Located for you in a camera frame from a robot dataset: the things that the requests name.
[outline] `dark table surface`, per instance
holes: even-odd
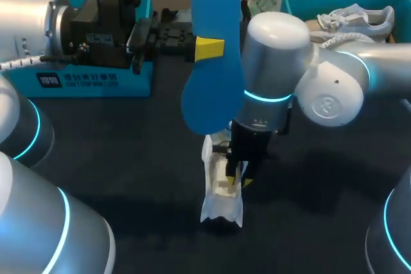
[[[367,226],[411,163],[411,114],[368,100],[327,129],[294,107],[289,136],[243,192],[239,232],[200,224],[203,136],[180,113],[191,65],[162,57],[153,95],[35,99],[55,145],[35,170],[98,211],[116,237],[115,274],[367,273]]]

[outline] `shoe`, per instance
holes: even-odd
[[[241,197],[241,171],[238,168],[234,183],[225,175],[227,159],[219,153],[213,153],[213,145],[229,141],[229,132],[206,135],[202,149],[205,169],[205,198],[201,210],[200,222],[206,219],[224,218],[243,226],[243,199]]]
[[[318,15],[307,21],[311,42],[323,43],[343,33],[361,33],[376,42],[384,42],[394,27],[394,9],[365,10],[358,4]]]

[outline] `cable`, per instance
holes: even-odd
[[[33,65],[41,64],[41,57],[42,56],[34,56],[30,58],[2,62],[0,63],[0,71],[23,69],[25,67],[31,67]]]
[[[351,41],[351,40],[362,40],[362,41],[366,41],[366,42],[375,43],[375,41],[372,38],[367,37],[366,35],[363,35],[362,33],[349,32],[349,33],[345,33],[343,35],[339,35],[337,37],[334,37],[332,39],[329,39],[328,41],[325,41],[324,43],[322,43],[320,45],[320,47],[321,48],[329,48],[329,47],[331,47],[335,44],[343,43],[345,41]]]

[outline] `white robotic arm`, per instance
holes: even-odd
[[[237,121],[253,130],[284,126],[293,94],[306,116],[342,126],[360,112],[366,94],[400,98],[409,93],[411,44],[336,39],[310,43],[305,23],[267,12],[250,21],[243,50],[246,103]]]

